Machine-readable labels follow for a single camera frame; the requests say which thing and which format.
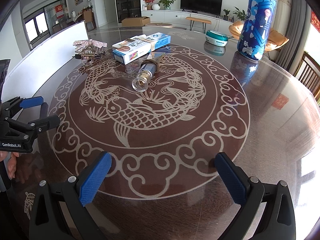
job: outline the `green plant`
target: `green plant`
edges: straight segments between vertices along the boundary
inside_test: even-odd
[[[175,0],[160,0],[158,4],[163,4],[164,7],[169,7],[171,4],[174,3]]]
[[[225,13],[226,15],[228,15],[229,12],[230,12],[230,10],[228,10],[228,9],[223,9],[223,11],[224,11],[224,13]]]
[[[247,14],[244,10],[240,11],[238,7],[236,7],[236,11],[233,12],[240,20],[244,21],[247,18]]]

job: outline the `television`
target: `television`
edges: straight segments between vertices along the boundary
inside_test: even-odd
[[[181,0],[180,8],[201,11],[216,15],[221,14],[222,0]]]

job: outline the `potted plant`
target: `potted plant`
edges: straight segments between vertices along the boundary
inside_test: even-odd
[[[241,21],[244,21],[247,18],[247,14],[244,10],[240,11],[238,7],[235,7],[236,11],[233,12]]]
[[[152,4],[155,0],[144,0],[144,2],[147,4],[147,10],[152,10]]]
[[[229,19],[229,12],[230,12],[230,10],[228,10],[228,9],[223,9],[223,11],[224,11],[224,16],[223,16],[223,19],[225,20],[225,21],[227,21],[228,19]]]
[[[170,5],[173,4],[174,1],[175,0],[160,0],[158,4],[160,5],[162,3],[165,10],[170,10],[171,9]]]

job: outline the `brown tabletop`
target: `brown tabletop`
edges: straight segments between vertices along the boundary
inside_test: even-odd
[[[203,34],[158,27],[90,38],[111,48],[155,32],[171,35],[171,44],[157,50],[166,55],[144,93],[131,86],[144,58],[124,66],[111,49],[86,69],[72,59],[36,93],[48,104],[42,114],[62,121],[40,134],[33,154],[17,159],[8,194],[23,230],[40,180],[64,181],[105,150],[112,167],[87,209],[108,239],[217,239],[239,209],[212,165],[225,151],[248,176],[288,183],[303,239],[320,216],[320,111],[312,94],[265,57],[242,57],[233,40],[221,48]],[[26,109],[19,119],[37,114]]]

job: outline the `white vase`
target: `white vase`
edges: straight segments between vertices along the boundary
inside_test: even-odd
[[[152,9],[157,11],[157,10],[160,10],[160,5],[158,5],[157,3],[155,3],[153,6],[152,6]]]

